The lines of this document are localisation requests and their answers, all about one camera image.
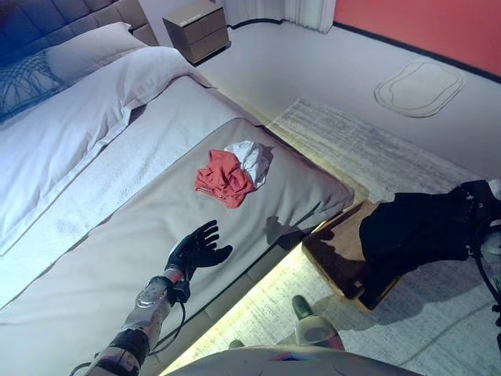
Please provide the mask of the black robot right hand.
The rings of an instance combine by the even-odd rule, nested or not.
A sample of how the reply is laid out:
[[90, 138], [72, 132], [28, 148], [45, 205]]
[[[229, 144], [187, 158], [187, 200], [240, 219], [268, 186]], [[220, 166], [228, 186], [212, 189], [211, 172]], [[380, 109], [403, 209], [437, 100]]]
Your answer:
[[465, 182], [449, 192], [454, 215], [470, 223], [500, 219], [500, 200], [486, 180]]

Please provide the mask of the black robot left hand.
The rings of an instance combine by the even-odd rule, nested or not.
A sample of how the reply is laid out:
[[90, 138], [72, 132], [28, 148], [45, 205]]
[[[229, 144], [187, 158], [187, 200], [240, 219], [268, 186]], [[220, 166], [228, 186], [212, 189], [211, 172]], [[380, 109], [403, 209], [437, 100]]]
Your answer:
[[217, 266], [232, 253], [233, 247], [219, 248], [218, 223], [215, 219], [203, 224], [181, 239], [171, 250], [165, 269], [176, 269], [190, 281], [199, 268]]

